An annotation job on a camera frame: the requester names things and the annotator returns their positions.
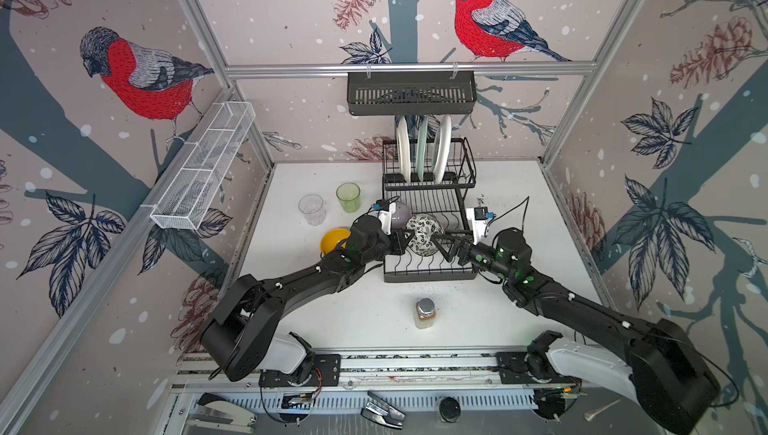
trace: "gray plastic basket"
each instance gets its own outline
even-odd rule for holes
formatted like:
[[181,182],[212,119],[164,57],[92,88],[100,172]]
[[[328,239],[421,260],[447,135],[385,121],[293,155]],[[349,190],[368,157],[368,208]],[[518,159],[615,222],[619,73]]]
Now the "gray plastic basket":
[[351,72],[346,101],[355,116],[468,114],[477,102],[474,72]]

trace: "glass jar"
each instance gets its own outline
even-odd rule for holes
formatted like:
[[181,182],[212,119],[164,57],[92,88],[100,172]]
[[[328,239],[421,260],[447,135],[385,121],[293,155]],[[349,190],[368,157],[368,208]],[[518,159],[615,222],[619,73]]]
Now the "glass jar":
[[435,324],[435,317],[437,311],[435,310],[435,302],[428,298],[422,298],[416,303],[416,328],[423,329],[429,328]]

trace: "white plate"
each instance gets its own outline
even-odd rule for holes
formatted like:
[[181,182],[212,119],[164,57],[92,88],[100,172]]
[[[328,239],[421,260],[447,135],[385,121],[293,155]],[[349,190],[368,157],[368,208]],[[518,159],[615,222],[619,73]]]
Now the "white plate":
[[446,173],[448,152],[451,151],[451,115],[442,117],[440,129],[435,135],[435,148],[432,151],[432,170],[435,173],[435,183],[442,183],[442,176]]
[[427,132],[429,120],[426,116],[419,117],[418,143],[416,144],[416,175],[419,181],[424,181],[424,162],[427,158]]
[[408,123],[401,117],[397,124],[397,158],[400,161],[400,174],[411,182],[411,142],[408,140]]

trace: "plate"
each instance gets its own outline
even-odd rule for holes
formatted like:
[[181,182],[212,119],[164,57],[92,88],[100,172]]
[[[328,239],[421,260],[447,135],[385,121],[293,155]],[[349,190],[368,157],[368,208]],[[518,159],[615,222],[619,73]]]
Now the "plate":
[[400,117],[397,124],[397,158],[400,161],[400,174],[406,183],[411,182],[411,142],[408,140],[406,117]]
[[442,117],[440,129],[435,135],[435,148],[432,151],[432,170],[435,173],[435,183],[442,183],[442,177],[446,173],[448,153],[451,152],[451,115]]
[[437,245],[429,238],[433,233],[443,233],[443,230],[435,217],[427,213],[417,213],[408,220],[406,229],[414,231],[408,243],[408,247],[414,253],[422,257],[431,257],[437,253]]
[[427,153],[427,133],[429,123],[426,116],[419,117],[418,143],[416,146],[416,174],[419,181],[424,181],[424,159]]

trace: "patterned bowl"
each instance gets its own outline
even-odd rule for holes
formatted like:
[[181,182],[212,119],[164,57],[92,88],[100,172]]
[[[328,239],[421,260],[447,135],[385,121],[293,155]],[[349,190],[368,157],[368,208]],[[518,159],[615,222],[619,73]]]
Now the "patterned bowl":
[[417,213],[413,215],[406,224],[406,229],[414,230],[408,247],[417,255],[430,257],[437,253],[437,245],[432,243],[429,238],[433,233],[443,233],[440,222],[430,214]]

